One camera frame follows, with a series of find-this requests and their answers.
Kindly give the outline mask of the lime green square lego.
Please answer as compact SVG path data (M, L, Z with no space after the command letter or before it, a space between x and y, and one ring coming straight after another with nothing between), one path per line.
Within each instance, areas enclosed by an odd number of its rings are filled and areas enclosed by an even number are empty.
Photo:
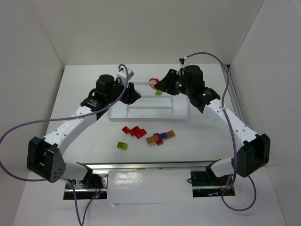
M155 95L156 95L156 96L161 96L161 95L162 95L162 91L157 90L156 93L155 93Z

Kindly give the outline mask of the red rounded lego brick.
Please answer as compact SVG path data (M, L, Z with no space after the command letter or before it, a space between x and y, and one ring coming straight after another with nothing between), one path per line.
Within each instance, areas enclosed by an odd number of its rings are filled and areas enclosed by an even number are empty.
M151 78L151 79L149 80L149 82L148 82L148 85L149 85L152 89L156 89L156 88L155 88L155 85L156 85L157 83L159 83L159 82L160 82L159 79L157 79L157 78Z

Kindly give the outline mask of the red lego cluster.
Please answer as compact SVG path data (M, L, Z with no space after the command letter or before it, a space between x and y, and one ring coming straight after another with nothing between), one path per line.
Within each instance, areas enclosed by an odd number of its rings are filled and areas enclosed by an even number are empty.
M138 126L135 126L134 128L129 130L129 134L132 137L136 137L137 139L142 138L143 136L145 136L147 134L145 129L141 129Z

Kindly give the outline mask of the orange lego plate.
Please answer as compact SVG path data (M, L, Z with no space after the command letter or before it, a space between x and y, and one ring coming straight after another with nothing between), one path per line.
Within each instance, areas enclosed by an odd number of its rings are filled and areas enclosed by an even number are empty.
M151 137L146 138L147 144L156 143L157 141L159 141L158 135L153 135Z
M166 138L172 138L175 136L175 133L173 130L170 130L170 131L166 132L165 135L166 135Z

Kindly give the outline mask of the lime green sloped lego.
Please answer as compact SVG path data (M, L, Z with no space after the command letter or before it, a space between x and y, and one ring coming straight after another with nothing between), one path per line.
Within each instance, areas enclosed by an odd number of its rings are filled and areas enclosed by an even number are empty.
M123 142L118 142L117 144L117 148L120 149L120 150L127 150L127 143L123 143Z

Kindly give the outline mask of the small red sloped lego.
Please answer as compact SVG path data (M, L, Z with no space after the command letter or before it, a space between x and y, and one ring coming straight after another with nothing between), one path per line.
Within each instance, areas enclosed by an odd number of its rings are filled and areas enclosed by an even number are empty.
M162 140L158 140L158 141L156 142L156 144L157 144L157 145L162 145L162 144L163 144L163 141L162 141Z

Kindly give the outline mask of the red curved lego brick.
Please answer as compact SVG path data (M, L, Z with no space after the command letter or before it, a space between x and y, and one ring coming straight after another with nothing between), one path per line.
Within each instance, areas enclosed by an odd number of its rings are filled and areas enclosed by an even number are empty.
M122 132L125 133L125 134L128 134L130 132L129 127L127 127L127 126L123 127Z

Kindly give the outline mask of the purple lego plate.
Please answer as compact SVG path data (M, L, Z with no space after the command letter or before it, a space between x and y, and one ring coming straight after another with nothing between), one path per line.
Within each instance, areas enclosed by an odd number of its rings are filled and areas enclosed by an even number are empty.
M159 138L159 140L164 140L167 138L167 134L166 133L158 134L158 138Z

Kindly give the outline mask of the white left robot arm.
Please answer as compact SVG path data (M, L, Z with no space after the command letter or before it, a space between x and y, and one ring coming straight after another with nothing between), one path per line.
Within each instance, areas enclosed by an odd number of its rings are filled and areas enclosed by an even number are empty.
M126 83L121 78L101 75L96 81L96 87L81 102L70 120L44 137L34 137L29 141L27 169L50 183L69 179L88 185L93 177L92 169L79 162L66 163L63 159L65 151L85 129L108 111L109 105L115 101L130 105L140 97L132 82Z

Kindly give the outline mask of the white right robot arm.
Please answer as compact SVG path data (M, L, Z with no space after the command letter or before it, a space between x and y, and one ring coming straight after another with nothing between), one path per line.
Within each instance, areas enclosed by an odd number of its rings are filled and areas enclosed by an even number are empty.
M189 65L178 72L170 69L154 88L173 96L186 95L194 107L232 138L236 155L209 164L206 172L210 177L221 178L237 173L245 178L269 162L270 138L247 127L222 103L212 88L205 86L199 66Z

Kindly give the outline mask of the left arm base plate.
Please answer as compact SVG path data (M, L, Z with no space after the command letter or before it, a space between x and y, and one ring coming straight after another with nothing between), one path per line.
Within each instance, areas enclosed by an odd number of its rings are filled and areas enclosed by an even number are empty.
M73 187L77 200L90 200L92 197L95 200L106 200L108 179L109 173L107 171L100 171L94 173L87 184L76 180L72 180L72 184L66 182L63 199L74 200Z

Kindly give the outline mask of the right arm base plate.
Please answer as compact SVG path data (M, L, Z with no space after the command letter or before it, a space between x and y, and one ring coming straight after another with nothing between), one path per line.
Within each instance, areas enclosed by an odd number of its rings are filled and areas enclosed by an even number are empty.
M192 186L194 198L199 197L218 197L224 193L225 196L235 196L234 188L227 190L226 183L228 175L221 178L209 179L204 171L192 171L187 182Z

